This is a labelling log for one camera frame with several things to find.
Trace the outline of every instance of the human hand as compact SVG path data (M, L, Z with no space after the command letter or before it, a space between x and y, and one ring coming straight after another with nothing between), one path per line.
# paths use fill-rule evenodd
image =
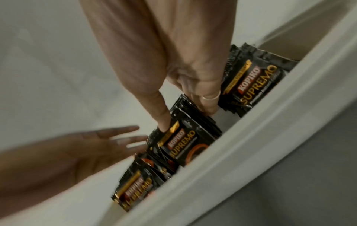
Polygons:
M138 126L69 134L0 153L0 217L42 202L147 149L147 136L110 139Z
M208 115L217 111L237 0L80 0L121 83L157 121L171 115L165 78Z

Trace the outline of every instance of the gray floor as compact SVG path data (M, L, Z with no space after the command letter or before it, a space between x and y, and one ring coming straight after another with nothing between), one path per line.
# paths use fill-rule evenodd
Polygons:
M357 102L192 226L357 225L356 135Z

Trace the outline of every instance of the kopiko logo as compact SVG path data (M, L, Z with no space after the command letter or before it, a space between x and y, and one ring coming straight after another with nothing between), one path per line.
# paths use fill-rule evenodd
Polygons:
M238 87L238 92L244 94L248 89L250 84L260 75L261 69L258 66L255 66L249 75L243 80L243 82Z
M167 144L169 149L171 150L180 140L182 137L186 135L185 130L181 129L172 140Z

